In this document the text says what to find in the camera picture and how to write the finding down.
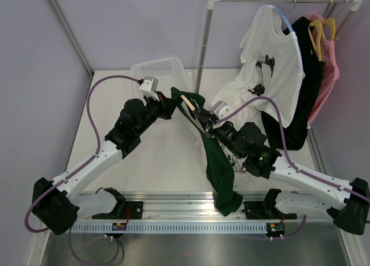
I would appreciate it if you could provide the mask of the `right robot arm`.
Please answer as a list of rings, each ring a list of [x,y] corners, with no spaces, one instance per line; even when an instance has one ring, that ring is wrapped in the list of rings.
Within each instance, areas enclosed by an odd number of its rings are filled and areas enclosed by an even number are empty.
[[[335,226],[362,235],[369,213],[369,184],[325,175],[293,162],[288,154],[265,145],[266,136],[254,122],[237,130],[230,121],[221,121],[207,111],[195,112],[201,130],[217,139],[255,177],[287,183],[307,193],[298,197],[271,189],[262,203],[268,217],[278,214],[318,214],[332,219]]]

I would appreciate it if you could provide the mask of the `cream plastic hanger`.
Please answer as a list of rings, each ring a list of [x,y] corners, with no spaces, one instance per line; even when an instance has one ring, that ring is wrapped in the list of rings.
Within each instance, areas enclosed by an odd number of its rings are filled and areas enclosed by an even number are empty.
[[[182,114],[194,120],[200,119],[201,108],[198,103],[192,98],[187,98],[184,94],[182,94],[180,98],[182,100],[182,104],[180,106],[183,109]]]

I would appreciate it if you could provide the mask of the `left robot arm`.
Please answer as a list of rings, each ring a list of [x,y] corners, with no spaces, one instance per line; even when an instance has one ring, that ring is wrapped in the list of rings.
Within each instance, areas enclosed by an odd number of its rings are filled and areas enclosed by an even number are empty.
[[[56,235],[68,231],[85,217],[115,220],[127,218],[125,196],[109,187],[96,194],[81,192],[103,172],[125,159],[140,144],[140,136],[157,120],[171,119],[180,98],[145,97],[128,100],[114,127],[97,150],[79,165],[52,180],[34,184],[31,213]]]

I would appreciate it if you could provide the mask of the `green and white t shirt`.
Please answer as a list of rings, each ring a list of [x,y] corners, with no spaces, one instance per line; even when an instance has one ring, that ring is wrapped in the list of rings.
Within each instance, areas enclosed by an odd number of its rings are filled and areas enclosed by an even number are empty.
[[[216,192],[215,207],[223,215],[236,212],[243,197],[234,191],[234,169],[215,138],[208,138],[190,115],[186,104],[181,102],[177,108],[184,117],[186,126],[197,139],[197,149],[205,167],[207,180]]]

